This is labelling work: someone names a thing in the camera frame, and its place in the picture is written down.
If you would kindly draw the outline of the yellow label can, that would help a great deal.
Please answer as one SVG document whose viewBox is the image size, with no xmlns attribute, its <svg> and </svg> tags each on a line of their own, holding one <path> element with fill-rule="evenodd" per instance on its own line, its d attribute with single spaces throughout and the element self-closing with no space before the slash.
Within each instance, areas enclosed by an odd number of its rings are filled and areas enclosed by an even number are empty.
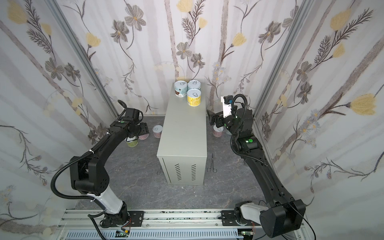
<svg viewBox="0 0 384 240">
<path fill-rule="evenodd" d="M 189 106 L 197 107 L 201 104 L 201 91 L 198 89 L 190 89 L 187 92 L 187 101 Z"/>
</svg>

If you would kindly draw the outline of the teal coconut can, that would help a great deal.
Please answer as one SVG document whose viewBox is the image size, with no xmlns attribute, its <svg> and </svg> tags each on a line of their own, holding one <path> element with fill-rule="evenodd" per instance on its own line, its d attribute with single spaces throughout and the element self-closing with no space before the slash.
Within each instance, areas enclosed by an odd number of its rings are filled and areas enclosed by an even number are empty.
<svg viewBox="0 0 384 240">
<path fill-rule="evenodd" d="M 185 81 L 176 81 L 174 83 L 175 95 L 178 98 L 185 98 L 188 91 L 188 83 Z"/>
<path fill-rule="evenodd" d="M 188 82 L 188 91 L 189 90 L 201 90 L 201 82 L 197 80 L 190 80 Z"/>
</svg>

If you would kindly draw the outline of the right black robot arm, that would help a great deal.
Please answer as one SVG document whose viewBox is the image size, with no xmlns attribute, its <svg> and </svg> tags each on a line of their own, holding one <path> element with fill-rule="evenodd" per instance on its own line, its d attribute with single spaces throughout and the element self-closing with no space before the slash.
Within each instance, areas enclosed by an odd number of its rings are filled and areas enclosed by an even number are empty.
<svg viewBox="0 0 384 240">
<path fill-rule="evenodd" d="M 298 230 L 304 221 L 306 205 L 295 200 L 283 186 L 267 161 L 264 148 L 253 134 L 253 114 L 243 94 L 221 98 L 223 111 L 207 111 L 210 125 L 224 127 L 231 133 L 230 147 L 251 169 L 265 197 L 265 206 L 250 201 L 236 204 L 235 222 L 260 225 L 266 236 L 274 238 Z"/>
</svg>

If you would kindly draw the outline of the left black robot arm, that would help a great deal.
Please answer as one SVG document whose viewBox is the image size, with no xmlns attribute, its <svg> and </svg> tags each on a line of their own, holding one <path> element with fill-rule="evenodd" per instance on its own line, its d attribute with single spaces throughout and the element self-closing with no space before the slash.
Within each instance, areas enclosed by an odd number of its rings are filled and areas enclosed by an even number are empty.
<svg viewBox="0 0 384 240">
<path fill-rule="evenodd" d="M 101 214 L 104 217 L 99 224 L 102 228 L 123 227 L 132 221 L 126 203 L 110 187 L 105 164 L 121 142 L 133 142 L 149 133 L 148 125 L 143 122 L 143 112 L 127 107 L 121 100 L 118 102 L 124 110 L 110 124 L 106 134 L 82 156 L 71 158 L 51 180 L 51 190 L 57 197 L 96 203 L 102 209 Z M 57 189 L 56 181 L 65 170 L 70 171 L 71 187 L 80 195 L 66 195 Z"/>
</svg>

